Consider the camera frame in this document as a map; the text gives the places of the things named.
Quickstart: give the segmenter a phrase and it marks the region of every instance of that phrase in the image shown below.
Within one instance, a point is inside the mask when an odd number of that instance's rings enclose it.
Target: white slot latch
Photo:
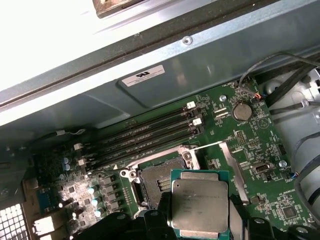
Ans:
[[[194,101],[188,102],[186,104],[187,109],[194,109],[196,107],[196,103]]]
[[[84,146],[81,143],[77,143],[75,145],[73,145],[73,148],[75,151],[82,149]]]
[[[193,126],[197,126],[197,125],[201,125],[201,124],[202,124],[201,118],[197,118],[192,121]]]
[[[86,161],[82,158],[82,159],[78,160],[78,164],[79,164],[79,166],[86,165]]]

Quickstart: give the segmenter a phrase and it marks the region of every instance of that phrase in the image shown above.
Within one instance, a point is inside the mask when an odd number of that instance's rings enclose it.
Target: screw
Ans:
[[[125,218],[126,218],[126,215],[124,215],[124,214],[121,214],[121,215],[116,217],[116,219],[119,219],[119,220],[122,220],[122,219],[125,219]]]
[[[308,230],[305,229],[304,227],[298,226],[298,227],[296,228],[296,230],[297,230],[299,233],[302,233],[302,234],[307,234],[307,233],[308,233]]]
[[[285,168],[286,166],[288,166],[288,163],[285,160],[280,160],[279,161],[279,167],[280,168]]]
[[[136,174],[134,171],[132,171],[132,172],[130,173],[130,177],[135,178],[136,176],[137,176],[137,174]]]
[[[182,43],[185,45],[190,45],[192,44],[192,37],[190,36],[185,36],[184,38],[182,38]]]
[[[264,224],[264,223],[265,223],[265,221],[262,220],[261,218],[256,218],[254,221],[255,221],[257,224]]]
[[[225,101],[227,101],[227,96],[226,95],[221,95],[219,97],[219,100],[220,100],[220,102],[225,102]]]
[[[191,159],[191,154],[189,152],[186,152],[183,156],[184,156],[184,159],[186,160]]]

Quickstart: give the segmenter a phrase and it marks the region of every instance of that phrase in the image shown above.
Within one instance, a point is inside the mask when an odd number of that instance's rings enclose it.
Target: motherboard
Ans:
[[[258,91],[254,79],[245,87]],[[264,100],[237,81],[40,152],[35,163],[41,194],[50,195],[40,207],[65,208],[70,235],[113,212],[156,209],[172,169],[229,171],[229,196],[281,230],[312,219]]]

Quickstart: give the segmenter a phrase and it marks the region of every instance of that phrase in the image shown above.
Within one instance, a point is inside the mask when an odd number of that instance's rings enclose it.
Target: white label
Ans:
[[[153,68],[150,68],[148,70],[139,72],[136,75],[127,77],[126,79],[123,79],[122,82],[127,86],[127,87],[131,87],[135,84],[141,83],[145,80],[151,79],[155,76],[161,75],[165,73],[165,69],[164,66],[159,65],[159,66],[155,66]]]

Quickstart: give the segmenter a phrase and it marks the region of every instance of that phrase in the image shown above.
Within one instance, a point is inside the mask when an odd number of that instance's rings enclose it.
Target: cable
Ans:
[[[270,108],[273,104],[279,101],[286,95],[299,81],[301,81],[312,69],[313,65],[306,65],[299,68],[286,81],[278,86],[270,95],[265,98],[265,104]]]
[[[313,61],[313,60],[310,60],[310,59],[307,59],[307,58],[304,58],[304,57],[296,56],[296,55],[291,54],[291,53],[288,53],[288,52],[277,52],[277,53],[274,53],[274,54],[272,54],[272,55],[270,55],[270,56],[265,57],[264,59],[260,60],[259,62],[257,62],[257,63],[254,64],[253,66],[251,66],[251,67],[241,76],[241,78],[240,78],[240,80],[239,80],[239,85],[238,85],[238,87],[239,87],[241,90],[243,90],[243,91],[245,91],[245,92],[247,92],[247,93],[255,96],[256,92],[251,91],[251,90],[249,90],[249,89],[247,89],[247,88],[245,88],[245,87],[243,86],[243,81],[244,81],[244,79],[245,79],[256,67],[258,67],[259,65],[261,65],[261,64],[264,63],[265,61],[267,61],[267,60],[269,60],[269,59],[271,59],[271,58],[277,57],[277,56],[281,56],[281,55],[287,56],[287,57],[290,57],[290,58],[293,58],[293,59],[296,59],[296,60],[298,60],[298,61],[301,61],[301,62],[310,64],[310,65],[314,65],[314,66],[316,66],[316,67],[320,67],[320,62],[316,62],[316,61]]]
[[[57,130],[57,131],[48,133],[48,134],[46,134],[46,135],[43,135],[43,136],[35,139],[33,142],[31,142],[31,143],[29,144],[29,148],[31,148],[32,146],[34,146],[36,143],[39,143],[39,142],[42,142],[42,141],[45,141],[45,140],[48,140],[48,139],[51,139],[51,138],[54,138],[54,137],[57,137],[57,136],[62,136],[62,135],[65,135],[65,134],[81,135],[81,134],[83,134],[85,131],[86,131],[86,129],[84,129],[84,128],[83,128],[83,129],[79,129],[79,130],[76,131],[76,132],[65,131],[65,130]]]
[[[320,216],[316,211],[313,210],[312,206],[309,204],[306,195],[304,194],[302,188],[301,188],[301,181],[308,176],[313,170],[320,167],[320,155],[316,156],[314,159],[312,159],[300,172],[299,176],[294,181],[294,189],[298,197],[300,198],[303,205],[308,209],[310,214],[312,215],[313,219],[317,222],[317,224],[320,224]]]
[[[320,131],[315,132],[313,134],[310,134],[308,136],[305,136],[303,138],[301,138],[295,145],[292,151],[292,163],[291,163],[291,168],[292,171],[295,171],[295,163],[296,163],[296,155],[297,155],[297,151],[299,150],[299,148],[301,147],[302,144],[304,144],[305,141],[309,140],[309,139],[316,139],[320,137]]]
[[[320,187],[311,194],[311,196],[309,197],[308,203],[312,206],[319,197],[320,197]]]
[[[309,106],[320,107],[320,102],[308,101],[308,104],[309,104]],[[287,113],[290,111],[299,110],[299,109],[303,109],[303,108],[306,108],[306,107],[300,102],[300,103],[296,103],[296,104],[293,104],[290,106],[272,109],[272,110],[270,110],[270,114],[271,115],[282,114],[282,113]]]

